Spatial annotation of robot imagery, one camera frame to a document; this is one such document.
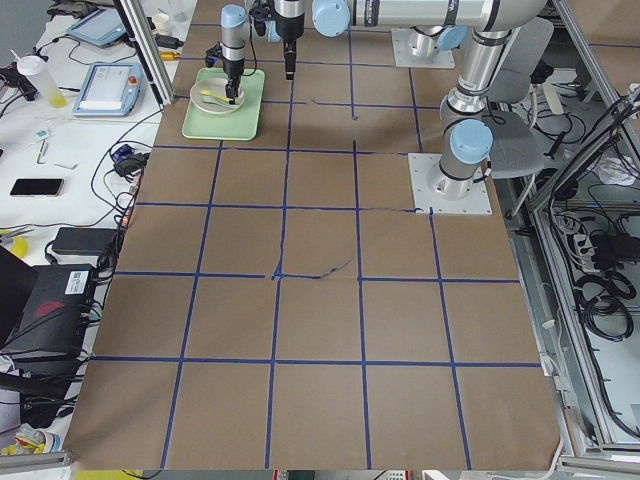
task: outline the chair leg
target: chair leg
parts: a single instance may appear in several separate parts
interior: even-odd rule
[[[522,204],[526,200],[527,196],[529,196],[529,192],[531,192],[535,184],[536,184],[536,174],[533,173],[529,177],[527,184],[525,185],[524,189],[522,190],[522,193],[518,197],[518,200],[516,200],[516,203],[513,205],[513,208],[505,214],[506,218],[513,218],[518,214],[518,212],[520,211],[520,208],[522,207]]]

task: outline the green tray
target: green tray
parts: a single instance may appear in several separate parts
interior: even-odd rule
[[[196,82],[206,78],[227,78],[221,68],[202,68]],[[258,117],[264,87],[264,72],[256,70],[249,77],[242,77],[241,87],[245,92],[244,103],[237,111],[227,115],[205,113],[189,102],[187,115],[182,124],[182,135],[186,138],[205,140],[251,140],[258,132]]]

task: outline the chair seat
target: chair seat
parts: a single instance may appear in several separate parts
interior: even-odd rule
[[[503,118],[495,122],[483,115],[483,120],[493,133],[491,175],[493,178],[517,178],[532,175],[542,170],[544,154],[533,133],[518,114],[513,112],[494,112],[494,116]]]

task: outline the white plate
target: white plate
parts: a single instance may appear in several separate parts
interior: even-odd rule
[[[193,87],[191,87],[191,91],[189,92],[191,102],[203,112],[211,113],[214,115],[226,115],[233,112],[234,110],[237,110],[244,102],[244,90],[242,89],[242,87],[238,89],[238,98],[236,98],[235,105],[219,105],[217,103],[209,103],[202,100],[203,95],[200,92],[202,92],[203,90],[211,90],[216,95],[226,97],[226,93],[224,90],[226,84],[226,78],[207,78],[205,80],[199,81]]]

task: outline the black computer monitor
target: black computer monitor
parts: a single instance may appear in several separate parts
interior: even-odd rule
[[[38,272],[0,247],[0,346],[20,323]]]

